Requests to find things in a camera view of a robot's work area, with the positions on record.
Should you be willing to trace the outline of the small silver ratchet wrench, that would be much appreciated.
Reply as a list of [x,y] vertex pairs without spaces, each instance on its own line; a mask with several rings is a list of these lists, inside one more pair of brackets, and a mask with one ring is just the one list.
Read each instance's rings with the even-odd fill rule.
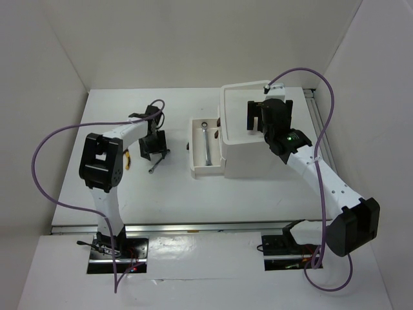
[[149,174],[153,174],[157,166],[166,158],[166,156],[170,153],[170,149],[161,153],[161,157],[156,161],[156,163],[148,170]]

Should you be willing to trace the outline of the yellow black pliers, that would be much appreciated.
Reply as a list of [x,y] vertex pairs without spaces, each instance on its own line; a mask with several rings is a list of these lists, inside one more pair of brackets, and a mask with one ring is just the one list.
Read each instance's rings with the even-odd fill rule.
[[124,151],[124,155],[125,155],[125,158],[126,158],[125,170],[126,170],[126,171],[129,171],[129,170],[130,170],[130,167],[131,167],[132,160],[131,160],[130,152],[129,152],[128,149],[126,149],[126,150]]

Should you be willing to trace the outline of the large silver ratchet wrench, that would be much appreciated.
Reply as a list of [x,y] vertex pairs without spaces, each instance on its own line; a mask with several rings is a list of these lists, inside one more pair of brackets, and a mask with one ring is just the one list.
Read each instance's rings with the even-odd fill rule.
[[211,160],[211,155],[210,155],[210,146],[209,146],[209,140],[208,140],[208,123],[203,121],[201,123],[201,128],[202,128],[202,131],[203,131],[204,144],[205,144],[205,165],[206,166],[212,166],[212,160]]

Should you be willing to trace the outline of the white bottom drawer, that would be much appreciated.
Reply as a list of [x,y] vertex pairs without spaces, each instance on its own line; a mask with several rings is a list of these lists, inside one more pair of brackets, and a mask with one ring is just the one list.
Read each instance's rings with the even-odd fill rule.
[[[189,138],[187,149],[189,151],[189,165],[193,178],[203,176],[223,175],[225,170],[225,159],[222,156],[221,137],[214,138],[214,132],[219,129],[216,122],[218,118],[192,118],[189,124]],[[205,165],[205,144],[201,123],[208,123],[208,140],[212,166]]]

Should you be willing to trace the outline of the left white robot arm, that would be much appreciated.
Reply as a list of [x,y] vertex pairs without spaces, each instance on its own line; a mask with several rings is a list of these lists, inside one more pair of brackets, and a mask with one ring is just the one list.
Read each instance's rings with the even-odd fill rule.
[[85,138],[79,176],[90,189],[96,211],[105,215],[98,221],[97,242],[114,258],[126,253],[126,229],[119,212],[117,186],[123,177],[123,156],[138,142],[140,156],[148,161],[170,152],[165,131],[165,115],[152,102],[143,114],[129,115],[125,124],[103,134],[90,133]]

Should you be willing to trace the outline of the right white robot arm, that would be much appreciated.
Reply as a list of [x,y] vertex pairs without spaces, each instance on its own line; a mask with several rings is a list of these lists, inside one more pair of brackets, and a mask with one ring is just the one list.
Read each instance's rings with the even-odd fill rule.
[[335,255],[344,257],[377,236],[379,203],[374,198],[363,198],[345,184],[315,153],[310,139],[291,127],[292,107],[291,100],[249,101],[247,129],[257,128],[263,133],[272,153],[320,195],[331,220],[298,223],[283,235],[281,244],[286,252],[296,253],[304,244],[324,241]]

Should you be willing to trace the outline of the white drawer cabinet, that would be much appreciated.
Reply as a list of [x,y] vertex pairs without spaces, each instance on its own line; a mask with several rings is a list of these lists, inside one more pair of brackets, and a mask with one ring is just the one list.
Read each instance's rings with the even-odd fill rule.
[[221,157],[225,161],[224,177],[228,179],[289,179],[291,170],[265,143],[254,118],[247,129],[248,102],[266,100],[263,87],[268,83],[253,81],[224,85],[220,88],[218,117]]

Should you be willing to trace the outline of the front aluminium rail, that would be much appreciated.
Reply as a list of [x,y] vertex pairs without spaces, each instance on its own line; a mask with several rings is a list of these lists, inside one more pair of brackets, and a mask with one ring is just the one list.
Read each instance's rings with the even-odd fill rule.
[[[287,222],[233,222],[233,223],[176,223],[176,224],[145,224],[125,225],[126,233],[155,234],[155,233],[205,233],[205,232],[248,232],[248,231],[277,231],[287,226]],[[50,234],[95,234],[96,225],[54,225]]]

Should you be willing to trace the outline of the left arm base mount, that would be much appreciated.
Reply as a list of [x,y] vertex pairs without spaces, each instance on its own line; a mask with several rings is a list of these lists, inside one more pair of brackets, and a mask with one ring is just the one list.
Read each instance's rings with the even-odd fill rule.
[[[92,242],[78,240],[77,245],[89,247],[87,274],[113,273],[111,248]],[[127,238],[122,250],[115,250],[117,273],[139,274],[147,272],[148,238]]]

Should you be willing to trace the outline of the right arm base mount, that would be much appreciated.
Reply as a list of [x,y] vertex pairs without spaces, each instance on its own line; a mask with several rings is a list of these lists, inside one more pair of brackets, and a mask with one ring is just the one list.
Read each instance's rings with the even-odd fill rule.
[[310,263],[317,245],[298,244],[289,228],[275,234],[264,234],[256,249],[263,254],[265,271],[304,269]]

